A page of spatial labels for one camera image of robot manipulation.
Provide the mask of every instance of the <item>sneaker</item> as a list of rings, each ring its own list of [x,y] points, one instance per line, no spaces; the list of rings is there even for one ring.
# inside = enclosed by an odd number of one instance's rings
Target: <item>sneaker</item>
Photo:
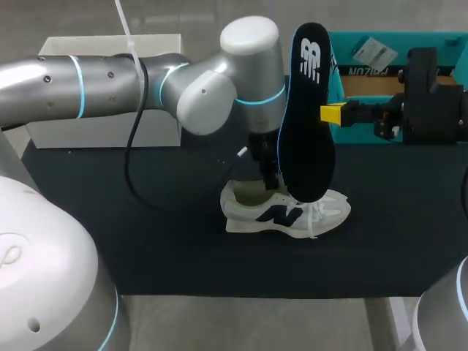
[[[338,227],[350,214],[347,197],[328,190],[314,203],[299,203],[285,186],[265,190],[263,181],[228,181],[221,208],[229,233],[278,230],[293,238],[315,238]]]

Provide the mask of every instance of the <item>sticker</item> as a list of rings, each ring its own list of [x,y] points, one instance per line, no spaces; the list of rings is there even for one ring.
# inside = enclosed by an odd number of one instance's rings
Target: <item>sticker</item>
[[[378,72],[383,71],[398,56],[395,50],[369,38],[354,55],[354,59],[368,65]]]

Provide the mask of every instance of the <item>gray floor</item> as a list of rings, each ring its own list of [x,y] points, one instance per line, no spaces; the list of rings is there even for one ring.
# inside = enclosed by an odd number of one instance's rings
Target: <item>gray floor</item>
[[[290,38],[308,21],[330,30],[468,31],[465,0],[122,0],[133,34],[182,33],[184,52],[216,50],[231,20],[266,15]],[[35,55],[48,37],[123,34],[112,0],[1,0],[0,63]],[[24,129],[8,134],[22,153]],[[409,314],[416,299],[406,299]],[[287,301],[127,296],[132,351],[372,350],[362,300]]]

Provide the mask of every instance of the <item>black insole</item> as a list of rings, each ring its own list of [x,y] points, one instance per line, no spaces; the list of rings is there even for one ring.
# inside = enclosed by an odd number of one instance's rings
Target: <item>black insole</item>
[[[292,41],[290,88],[278,138],[278,162],[288,192],[304,203],[327,191],[335,167],[330,128],[320,120],[327,104],[331,44],[318,23],[303,24]]]

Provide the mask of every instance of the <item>n logo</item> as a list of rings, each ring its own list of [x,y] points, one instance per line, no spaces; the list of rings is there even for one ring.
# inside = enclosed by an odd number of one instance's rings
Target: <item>n logo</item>
[[[286,216],[285,205],[273,205],[257,218],[258,222],[268,222],[273,220],[274,224],[279,224],[284,227],[290,227],[294,224],[297,218],[302,215],[302,208],[293,208]]]
[[[320,46],[316,42],[310,43],[307,38],[302,39],[301,58],[305,60],[301,63],[301,72],[319,83],[320,73],[316,70],[320,68]]]

